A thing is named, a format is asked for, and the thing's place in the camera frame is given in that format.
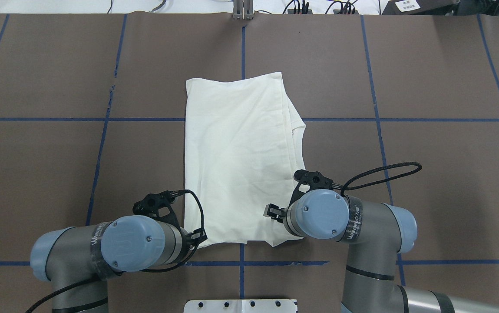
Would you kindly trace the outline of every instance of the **metal mount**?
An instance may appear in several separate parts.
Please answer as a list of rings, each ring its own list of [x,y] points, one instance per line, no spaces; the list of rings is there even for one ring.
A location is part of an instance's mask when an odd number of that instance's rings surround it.
[[[234,20],[253,19],[253,0],[234,0]]]
[[[295,299],[191,300],[184,313],[297,313]]]

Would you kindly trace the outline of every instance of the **gray cylindrical joint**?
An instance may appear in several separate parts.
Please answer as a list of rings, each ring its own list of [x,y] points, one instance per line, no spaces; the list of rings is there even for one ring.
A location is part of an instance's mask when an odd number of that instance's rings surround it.
[[[41,236],[31,265],[41,280],[56,291],[93,276],[101,281],[75,287],[53,298],[53,309],[92,306],[89,313],[106,313],[106,280],[115,272],[138,271],[164,265],[180,256],[180,231],[146,216],[124,216],[114,222],[69,228]]]
[[[96,263],[91,261],[91,238],[98,225],[73,228],[63,233],[54,244],[46,263],[47,277],[53,290],[96,275]],[[108,293],[106,281],[96,281],[66,291],[53,298],[53,309],[67,309],[90,303],[101,303],[89,310],[106,313]]]
[[[400,229],[384,204],[363,201],[363,222],[359,237],[351,243],[347,265],[367,272],[394,276]]]

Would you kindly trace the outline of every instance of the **black cable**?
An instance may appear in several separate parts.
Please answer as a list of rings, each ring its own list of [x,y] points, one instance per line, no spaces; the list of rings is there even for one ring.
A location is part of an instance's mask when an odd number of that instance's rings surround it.
[[[39,305],[45,303],[46,301],[49,301],[50,299],[56,297],[57,295],[60,295],[61,293],[65,293],[66,291],[68,291],[70,289],[74,289],[75,287],[79,287],[81,285],[86,285],[88,283],[94,283],[94,282],[100,281],[100,280],[101,279],[99,278],[99,276],[93,276],[90,279],[82,280],[82,281],[79,281],[77,283],[73,283],[71,285],[68,285],[62,289],[58,289],[54,293],[51,293],[51,294],[47,295],[46,297],[42,298],[41,300],[37,301],[29,309],[27,309],[27,311],[25,311],[25,313],[33,312],[33,310],[37,309],[37,307],[39,307]]]
[[[294,14],[295,14],[295,4],[296,2],[299,4],[299,0],[291,0],[290,2],[288,2],[288,4],[286,4],[286,7],[284,8],[284,11],[282,12],[282,14],[285,14],[286,11],[288,10],[288,7],[290,6],[290,4],[292,4],[292,2],[294,3]]]
[[[191,190],[178,190],[178,192],[180,193],[183,193],[183,194],[191,194],[193,196],[193,198],[195,199],[195,202],[197,202],[197,206],[199,207],[199,213],[201,214],[201,230],[204,230],[204,215],[203,215],[203,208],[201,206],[201,202],[199,202],[199,198],[197,198],[197,196],[195,195],[195,193]],[[193,254],[197,251],[197,248],[199,247],[199,244],[201,243],[201,236],[202,234],[200,235],[199,237],[199,240],[198,242],[195,244],[193,250],[190,252],[190,254],[188,254],[188,256],[186,258],[184,258],[182,261],[180,261],[178,264],[172,266],[172,267],[168,267],[167,269],[144,269],[144,270],[141,270],[140,272],[146,272],[146,273],[164,273],[164,272],[169,272],[171,270],[175,270],[177,269],[178,267],[186,264],[186,262],[189,261],[190,258],[192,258]]]
[[[153,8],[153,9],[151,10],[151,13],[154,13],[154,12],[156,12],[157,10],[159,10],[160,8],[162,8],[162,7],[164,6],[164,4],[166,4],[166,0],[162,0],[162,2],[161,2],[158,6],[156,6],[155,8]]]
[[[333,1],[330,6],[328,6],[327,8],[327,11],[324,13],[324,14],[327,14],[328,11],[330,10],[330,8],[332,8],[332,6],[334,6],[335,3],[340,3],[340,12],[342,11],[342,9],[344,8],[344,2],[341,2],[341,1]]]
[[[388,169],[393,169],[393,168],[400,168],[400,167],[404,167],[404,166],[417,166],[417,168],[414,169],[414,170],[411,170],[409,172],[400,174],[400,175],[396,175],[396,176],[393,176],[393,177],[385,178],[384,180],[377,180],[376,182],[366,183],[366,184],[355,186],[355,187],[350,187],[349,186],[352,182],[355,182],[359,178],[371,175],[373,173],[381,172],[383,170],[388,170]],[[386,182],[389,182],[391,180],[397,180],[398,178],[402,178],[402,177],[405,177],[405,176],[410,176],[412,174],[417,173],[422,168],[423,168],[423,166],[421,166],[420,163],[417,163],[417,162],[404,162],[404,163],[392,164],[390,166],[381,166],[381,167],[376,168],[376,169],[368,170],[367,172],[361,173],[358,176],[354,176],[353,178],[351,178],[350,180],[348,180],[348,182],[346,182],[344,184],[344,186],[342,186],[342,189],[340,190],[340,194],[343,195],[346,190],[358,190],[358,189],[365,188],[365,187],[368,187],[368,186],[373,186],[373,185],[377,185],[377,184],[386,183]]]

